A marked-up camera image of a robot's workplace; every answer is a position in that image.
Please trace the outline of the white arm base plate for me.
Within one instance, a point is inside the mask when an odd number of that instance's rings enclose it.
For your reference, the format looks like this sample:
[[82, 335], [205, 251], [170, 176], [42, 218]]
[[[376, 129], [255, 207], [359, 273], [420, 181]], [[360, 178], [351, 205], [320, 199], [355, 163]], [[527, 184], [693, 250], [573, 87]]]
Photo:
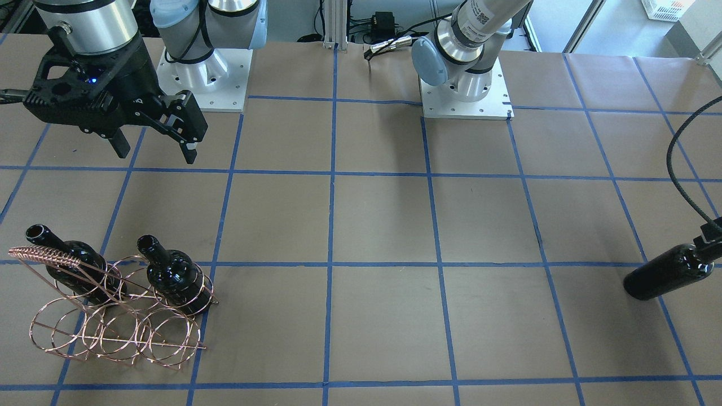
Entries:
[[157, 67], [161, 89], [168, 95], [189, 90], [204, 112], [244, 111], [254, 51], [216, 49], [198, 64], [170, 63], [162, 53]]

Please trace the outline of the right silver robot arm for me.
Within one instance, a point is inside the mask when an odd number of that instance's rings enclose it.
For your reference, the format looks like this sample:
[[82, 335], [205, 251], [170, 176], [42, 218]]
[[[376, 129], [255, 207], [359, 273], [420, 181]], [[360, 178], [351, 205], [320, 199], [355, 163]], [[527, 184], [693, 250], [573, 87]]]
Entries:
[[266, 1], [152, 1], [165, 51], [155, 68], [127, 1], [36, 1], [52, 48], [29, 90], [2, 90], [46, 123], [77, 126], [130, 146], [122, 127], [151, 127], [175, 140], [188, 164], [208, 123], [202, 109], [240, 110], [253, 50], [267, 41]]

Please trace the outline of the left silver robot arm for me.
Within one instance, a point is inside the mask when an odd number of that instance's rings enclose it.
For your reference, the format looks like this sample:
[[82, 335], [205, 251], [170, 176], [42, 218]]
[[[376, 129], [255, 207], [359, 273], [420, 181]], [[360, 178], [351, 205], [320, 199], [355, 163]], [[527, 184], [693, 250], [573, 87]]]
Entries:
[[529, 1], [464, 1], [435, 30], [412, 45], [413, 67], [423, 82], [453, 99], [478, 102], [492, 85], [492, 70]]

